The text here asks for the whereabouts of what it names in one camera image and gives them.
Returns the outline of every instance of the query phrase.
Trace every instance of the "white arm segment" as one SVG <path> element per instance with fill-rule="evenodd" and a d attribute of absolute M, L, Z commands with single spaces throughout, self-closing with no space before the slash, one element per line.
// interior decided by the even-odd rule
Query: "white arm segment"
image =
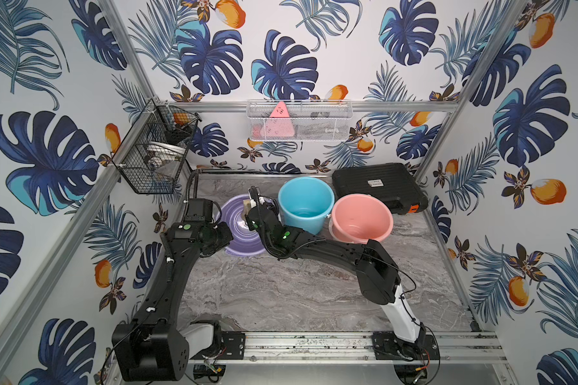
<path fill-rule="evenodd" d="M 188 341 L 189 358 L 212 344 L 214 336 L 214 325 L 210 323 L 193 323 L 185 330 L 180 330 L 180 334 Z"/>
<path fill-rule="evenodd" d="M 408 305 L 407 300 L 401 299 L 402 292 L 402 285 L 398 285 L 396 287 L 396 292 L 394 293 L 394 303 L 381 305 L 381 308 L 383 309 L 383 312 L 385 312 L 385 315 L 388 316 L 396 337 L 403 341 L 414 343 L 420 334 L 420 327 L 418 326 L 420 320 L 417 319 L 413 314 L 413 311 L 411 311 L 411 307 Z M 412 317 L 416 319 L 415 323 L 411 320 Z"/>

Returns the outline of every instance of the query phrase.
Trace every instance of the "blue bucket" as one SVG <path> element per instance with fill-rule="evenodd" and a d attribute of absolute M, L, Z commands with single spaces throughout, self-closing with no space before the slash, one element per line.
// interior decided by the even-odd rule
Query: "blue bucket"
<path fill-rule="evenodd" d="M 334 206 L 334 193 L 324 181 L 313 177 L 292 179 L 280 188 L 278 204 L 287 226 L 317 234 Z"/>

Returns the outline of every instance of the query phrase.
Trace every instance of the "wallpaper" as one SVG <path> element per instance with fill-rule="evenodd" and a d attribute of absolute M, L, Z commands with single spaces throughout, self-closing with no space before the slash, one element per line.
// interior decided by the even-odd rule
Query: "wallpaper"
<path fill-rule="evenodd" d="M 457 100 L 507 1 L 467 4 L 116 1 L 156 95 L 196 103 Z M 483 94 L 486 98 L 492 90 Z M 327 173 L 402 162 L 415 172 L 445 114 L 355 113 L 343 142 L 256 142 L 249 138 L 243 114 L 208 113 L 202 118 L 197 147 L 188 156 L 191 167 Z"/>
<path fill-rule="evenodd" d="M 0 326 L 143 102 L 97 3 L 0 0 Z M 148 211 L 158 210 L 152 197 L 146 201 Z M 139 260 L 144 246 L 129 258 Z M 91 256 L 83 258 L 91 263 Z M 113 267 L 118 270 L 122 277 L 124 269 Z M 87 277 L 80 273 L 63 294 L 78 298 L 91 287 L 81 282 Z M 119 277 L 108 283 L 114 310 L 119 284 Z"/>
<path fill-rule="evenodd" d="M 116 184 L 7 368 L 11 383 L 100 384 L 111 334 L 143 301 L 163 253 L 158 233 L 178 214 L 180 195 L 138 195 Z"/>
<path fill-rule="evenodd" d="M 528 3 L 471 103 L 422 181 L 433 216 L 519 383 L 578 384 L 578 0 Z"/>

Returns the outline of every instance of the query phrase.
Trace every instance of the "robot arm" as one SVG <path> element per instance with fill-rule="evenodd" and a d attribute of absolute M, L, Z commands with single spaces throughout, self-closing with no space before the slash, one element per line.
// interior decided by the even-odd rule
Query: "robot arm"
<path fill-rule="evenodd" d="M 342 243 L 283 226 L 273 200 L 264 201 L 256 187 L 249 193 L 254 206 L 246 215 L 247 224 L 258 232 L 272 256 L 314 259 L 354 273 L 364 297 L 381 305 L 392 323 L 398 338 L 390 339 L 394 346 L 387 350 L 421 359 L 425 328 L 402 296 L 398 266 L 380 243 Z M 176 328 L 182 295 L 196 261 L 233 239 L 225 222 L 213 223 L 212 206 L 210 200 L 191 198 L 183 222 L 174 223 L 161 235 L 165 255 L 156 263 L 149 292 L 131 323 L 116 326 L 111 337 L 124 381 L 177 381 L 188 359 L 212 338 L 218 339 L 211 325 L 191 325 L 182 333 Z"/>

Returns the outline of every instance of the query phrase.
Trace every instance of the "black wire basket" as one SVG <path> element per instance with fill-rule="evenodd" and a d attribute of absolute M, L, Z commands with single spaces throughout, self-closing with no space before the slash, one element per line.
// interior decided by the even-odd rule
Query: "black wire basket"
<path fill-rule="evenodd" d="M 135 145 L 118 165 L 138 194 L 172 194 L 201 118 L 175 106 L 155 106 Z"/>

